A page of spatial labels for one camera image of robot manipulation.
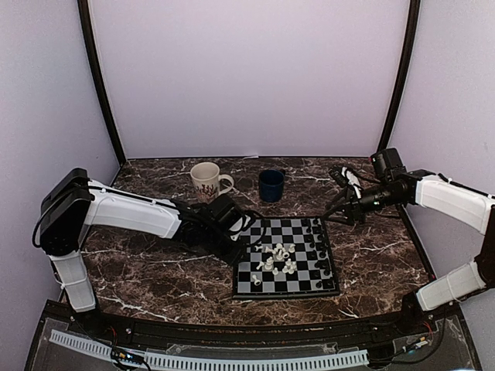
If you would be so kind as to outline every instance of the marble table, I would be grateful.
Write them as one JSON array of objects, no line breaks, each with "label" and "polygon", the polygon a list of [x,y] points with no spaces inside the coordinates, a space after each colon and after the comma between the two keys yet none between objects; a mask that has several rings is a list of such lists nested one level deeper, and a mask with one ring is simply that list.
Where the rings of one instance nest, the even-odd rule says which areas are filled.
[{"label": "marble table", "polygon": [[[339,190],[328,175],[333,165],[373,176],[365,158],[142,159],[127,162],[114,186],[196,203],[189,170],[201,161],[216,162],[222,173],[233,176],[231,197],[264,216],[321,215]],[[258,197],[258,173],[266,168],[287,172],[278,203]],[[94,226],[83,255],[103,311],[195,325],[298,325],[380,315],[398,311],[404,294],[428,282],[401,220],[372,214],[364,225],[326,227],[341,289],[333,298],[233,300],[232,267],[200,247],[130,230]]]}]

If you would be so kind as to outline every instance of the purple wall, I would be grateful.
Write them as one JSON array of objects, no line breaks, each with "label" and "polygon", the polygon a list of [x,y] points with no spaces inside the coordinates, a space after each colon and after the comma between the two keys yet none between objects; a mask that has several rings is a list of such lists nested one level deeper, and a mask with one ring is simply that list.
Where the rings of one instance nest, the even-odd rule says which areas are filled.
[{"label": "purple wall", "polygon": [[118,169],[94,92],[77,2],[0,2],[0,369],[23,369],[50,261],[31,245],[39,204],[73,167]]},{"label": "purple wall", "polygon": [[[495,193],[495,2],[422,3],[391,145],[408,169],[442,172]],[[479,252],[482,236],[417,206],[408,212],[437,275]],[[495,292],[463,304],[484,369],[495,369]]]},{"label": "purple wall", "polygon": [[408,3],[91,2],[126,154],[369,155]]}]

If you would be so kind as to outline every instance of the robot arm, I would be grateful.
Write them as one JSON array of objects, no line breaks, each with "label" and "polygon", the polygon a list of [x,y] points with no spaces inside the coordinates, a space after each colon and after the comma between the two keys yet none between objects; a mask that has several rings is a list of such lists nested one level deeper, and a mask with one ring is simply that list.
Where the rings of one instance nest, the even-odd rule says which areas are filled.
[{"label": "robot arm", "polygon": [[[395,148],[371,156],[374,171],[380,184],[362,189],[356,179],[333,169],[330,175],[346,187],[345,199],[327,205],[325,218],[330,221],[354,225],[364,223],[365,214],[396,204],[420,205],[434,209],[485,235],[481,253],[475,259],[449,272],[444,277],[420,288],[406,300],[421,311],[431,311],[467,295],[495,287],[495,273],[490,263],[495,261],[495,200],[488,194],[452,182],[443,175],[425,170],[407,172]],[[360,192],[353,190],[359,187]]]},{"label": "robot arm", "polygon": [[242,211],[227,195],[209,205],[189,206],[113,189],[90,180],[80,168],[70,172],[43,200],[41,211],[33,243],[53,262],[72,308],[79,313],[97,306],[80,255],[85,226],[116,226],[189,245],[201,243],[221,260],[234,264],[246,251],[246,245],[237,241],[239,233],[254,222],[254,213]]}]

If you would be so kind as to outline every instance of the white mug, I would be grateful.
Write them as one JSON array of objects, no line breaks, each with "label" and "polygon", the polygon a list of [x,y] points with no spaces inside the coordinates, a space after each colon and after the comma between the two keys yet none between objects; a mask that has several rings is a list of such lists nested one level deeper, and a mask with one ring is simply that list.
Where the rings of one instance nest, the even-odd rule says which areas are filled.
[{"label": "white mug", "polygon": [[[234,187],[230,175],[220,175],[220,168],[212,162],[201,162],[191,169],[196,196],[202,203],[210,203],[219,195],[229,192]],[[230,185],[220,191],[220,180],[226,179]]]}]

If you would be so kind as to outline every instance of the blue cup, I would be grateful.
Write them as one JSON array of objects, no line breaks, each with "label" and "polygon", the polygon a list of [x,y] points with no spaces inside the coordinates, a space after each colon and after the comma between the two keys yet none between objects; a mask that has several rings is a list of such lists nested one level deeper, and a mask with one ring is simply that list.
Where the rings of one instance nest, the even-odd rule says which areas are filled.
[{"label": "blue cup", "polygon": [[285,183],[285,170],[264,170],[259,176],[260,199],[276,203],[282,198]]}]

